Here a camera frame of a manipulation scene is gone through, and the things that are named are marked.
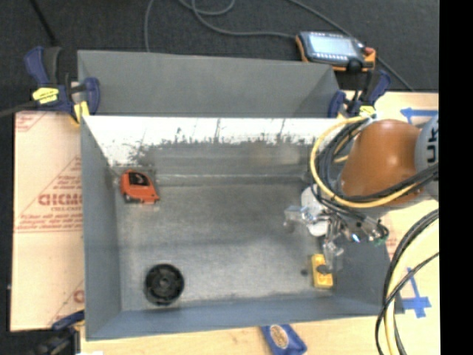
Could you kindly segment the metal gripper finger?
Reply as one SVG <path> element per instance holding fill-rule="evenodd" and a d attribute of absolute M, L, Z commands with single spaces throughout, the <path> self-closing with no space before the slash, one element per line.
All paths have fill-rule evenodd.
<path fill-rule="evenodd" d="M 326 236 L 322 243 L 325 267 L 328 272 L 338 272 L 343 268 L 344 249 L 341 247 L 341 235 Z"/>
<path fill-rule="evenodd" d="M 308 206 L 289 206 L 284 210 L 283 226 L 287 231 L 295 231 L 298 225 L 310 226 L 316 222 L 316 217 Z"/>

